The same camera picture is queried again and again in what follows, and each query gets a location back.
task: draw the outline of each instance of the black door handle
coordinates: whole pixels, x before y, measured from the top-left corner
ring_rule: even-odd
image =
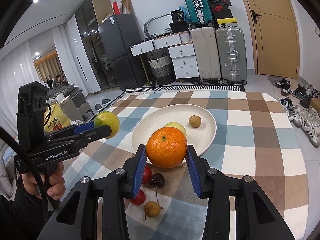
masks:
[[[254,23],[258,23],[258,22],[257,22],[257,16],[258,16],[258,17],[261,17],[261,14],[256,14],[256,13],[254,12],[254,10],[252,10],[251,13],[252,13],[252,17],[253,17],[253,22],[254,22]]]

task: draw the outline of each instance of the brown curtain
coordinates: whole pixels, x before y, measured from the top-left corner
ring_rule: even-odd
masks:
[[[48,76],[56,80],[58,74],[65,78],[57,52],[53,52],[35,63],[38,76],[45,80]]]

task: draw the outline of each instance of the sheer curtain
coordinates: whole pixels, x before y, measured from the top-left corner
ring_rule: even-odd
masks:
[[[56,47],[62,69],[66,75],[68,83],[75,84],[83,90],[84,96],[88,95],[88,89],[79,74],[76,63],[71,54],[65,27],[61,24],[52,28],[54,45]]]
[[[28,41],[0,61],[0,125],[11,135],[17,133],[19,87],[39,81]]]
[[[65,78],[57,52],[53,52],[35,63],[36,71],[41,80],[48,76],[56,80],[58,74]]]

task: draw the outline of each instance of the white bowl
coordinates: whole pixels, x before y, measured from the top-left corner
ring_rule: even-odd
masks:
[[[201,118],[200,127],[193,128],[189,124],[192,115]],[[216,136],[217,123],[208,110],[189,104],[166,106],[143,118],[134,128],[131,139],[133,152],[137,152],[140,144],[146,145],[150,136],[169,122],[178,122],[184,126],[187,132],[187,144],[193,145],[198,156],[209,148]]]

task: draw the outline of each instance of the red tomato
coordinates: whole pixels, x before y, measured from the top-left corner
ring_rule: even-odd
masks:
[[[142,191],[142,189],[139,191],[139,193],[137,194],[137,196],[133,199],[130,199],[130,202],[133,204],[133,205],[136,205],[136,206],[140,206],[143,202],[146,201],[146,195],[145,193]]]
[[[152,177],[152,171],[148,166],[146,166],[143,172],[142,184],[148,183],[151,177]]]

